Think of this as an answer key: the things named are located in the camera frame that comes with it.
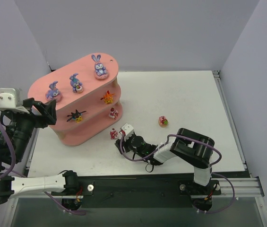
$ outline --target toy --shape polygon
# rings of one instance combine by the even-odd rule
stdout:
[[[165,116],[160,116],[158,118],[158,124],[161,126],[161,127],[166,127],[168,125],[168,120]]]
[[[59,102],[62,99],[62,93],[56,88],[57,83],[57,81],[54,81],[49,85],[50,90],[48,90],[45,94],[47,101],[55,99],[57,102]]]
[[[119,138],[118,132],[114,128],[112,128],[110,131],[110,139],[116,140],[118,138]]]
[[[104,102],[106,104],[112,103],[113,102],[112,96],[114,96],[114,93],[113,94],[110,94],[110,92],[107,91],[106,94],[103,96],[103,98],[101,98],[101,100],[104,99]]]
[[[80,82],[76,76],[78,73],[74,73],[72,76],[69,77],[70,85],[72,86],[72,91],[74,93],[82,93],[83,92],[83,84]]]
[[[115,110],[114,108],[110,109],[109,117],[113,118],[116,120],[116,117],[119,116],[119,112]]]
[[[95,72],[94,72],[95,78],[98,80],[103,80],[108,78],[109,76],[108,70],[103,66],[102,63],[100,63],[101,55],[98,54],[97,57],[95,57],[95,55],[92,54],[91,58],[95,61]]]
[[[79,112],[78,110],[76,110],[75,113],[71,112],[71,115],[67,115],[67,117],[70,117],[67,122],[71,121],[71,120],[75,120],[76,122],[80,122],[81,120],[83,120],[82,118],[82,113],[85,113],[86,111],[82,111]]]

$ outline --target rabbit figurine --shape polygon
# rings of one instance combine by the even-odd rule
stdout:
[[[59,102],[62,99],[62,93],[56,87],[57,83],[57,81],[54,81],[52,84],[49,85],[50,90],[48,90],[45,94],[47,101],[55,99],[57,100],[57,102]]]
[[[97,57],[95,57],[94,54],[91,55],[92,60],[95,61],[95,72],[94,76],[98,80],[103,80],[108,78],[109,72],[108,70],[103,66],[102,63],[100,63],[101,55],[98,54]]]
[[[78,73],[73,74],[72,76],[69,77],[70,79],[70,85],[72,86],[72,91],[74,93],[82,93],[83,92],[83,84],[80,82],[76,76]]]

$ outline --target purple cable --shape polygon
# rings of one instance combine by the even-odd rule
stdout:
[[[25,175],[15,171],[15,170],[12,170],[13,173],[15,174],[18,174],[19,176],[21,177],[25,177]],[[51,198],[59,207],[61,207],[63,210],[65,210],[66,212],[68,213],[71,213],[71,214],[74,214],[74,215],[80,215],[80,216],[84,216],[86,215],[86,210],[69,210],[65,207],[62,206],[62,204],[60,204],[52,195],[50,195],[48,192],[44,192],[49,198]]]
[[[157,152],[158,149],[160,149],[160,148],[162,148],[163,146],[165,146],[166,144],[168,144],[168,143],[169,143],[169,138],[170,138],[170,137],[177,137],[177,138],[185,139],[185,140],[188,140],[188,141],[191,141],[191,142],[195,142],[195,143],[198,143],[198,144],[200,144],[200,145],[206,146],[206,147],[212,149],[213,151],[215,151],[215,152],[219,155],[219,157],[218,157],[218,159],[217,159],[215,162],[211,163],[210,166],[215,165],[216,163],[218,163],[218,162],[222,159],[222,154],[221,154],[217,149],[215,149],[214,147],[212,147],[212,146],[210,146],[210,145],[208,145],[208,144],[206,144],[206,143],[200,142],[200,141],[198,141],[198,140],[194,140],[194,139],[191,139],[191,138],[189,138],[189,137],[185,137],[185,136],[181,136],[181,135],[175,135],[175,134],[170,134],[170,135],[168,135],[168,136],[167,136],[167,141],[166,141],[164,144],[162,144],[159,148],[156,148],[153,152],[151,152],[149,155],[147,155],[147,156],[145,156],[145,157],[143,157],[143,158],[132,159],[132,158],[130,158],[130,157],[128,157],[128,156],[125,155],[125,152],[124,152],[124,150],[123,150],[123,146],[122,146],[123,141],[124,141],[124,136],[122,136],[122,138],[121,138],[121,142],[120,142],[120,150],[121,150],[122,155],[123,155],[126,159],[128,159],[129,161],[132,161],[132,162],[144,161],[144,160],[147,160],[147,158],[151,157],[155,152]]]
[[[5,141],[7,143],[7,146],[8,146],[9,151],[10,151],[10,156],[11,156],[11,165],[10,165],[10,168],[6,172],[4,172],[3,174],[0,175],[0,179],[1,179],[3,177],[7,176],[12,171],[12,169],[15,167],[15,164],[16,164],[16,154],[15,154],[14,147],[13,147],[11,141],[10,141],[10,138],[9,138],[8,134],[5,132],[5,130],[4,130],[4,128],[3,128],[3,126],[2,126],[1,123],[0,123],[0,131],[1,131],[1,133],[2,133],[2,135],[4,137],[4,139],[5,139]]]
[[[221,177],[221,178],[224,178],[227,182],[229,182],[229,184],[230,184],[231,187],[232,187],[233,196],[232,196],[232,199],[231,199],[230,203],[229,203],[227,206],[225,206],[225,207],[223,207],[223,208],[221,208],[221,209],[218,209],[218,210],[207,211],[207,212],[204,212],[203,210],[198,209],[198,208],[195,206],[195,202],[196,202],[196,200],[195,200],[195,201],[193,202],[193,204],[192,204],[193,207],[196,208],[196,209],[198,209],[201,213],[205,213],[205,214],[216,214],[216,213],[218,213],[218,212],[221,212],[221,211],[227,209],[228,207],[230,207],[230,206],[234,203],[234,201],[235,201],[235,190],[234,190],[234,186],[233,186],[233,184],[231,183],[231,181],[230,181],[227,177],[225,177],[225,176],[223,176],[223,175],[221,175],[221,174],[212,173],[212,175],[215,175],[215,176],[219,176],[219,177]]]

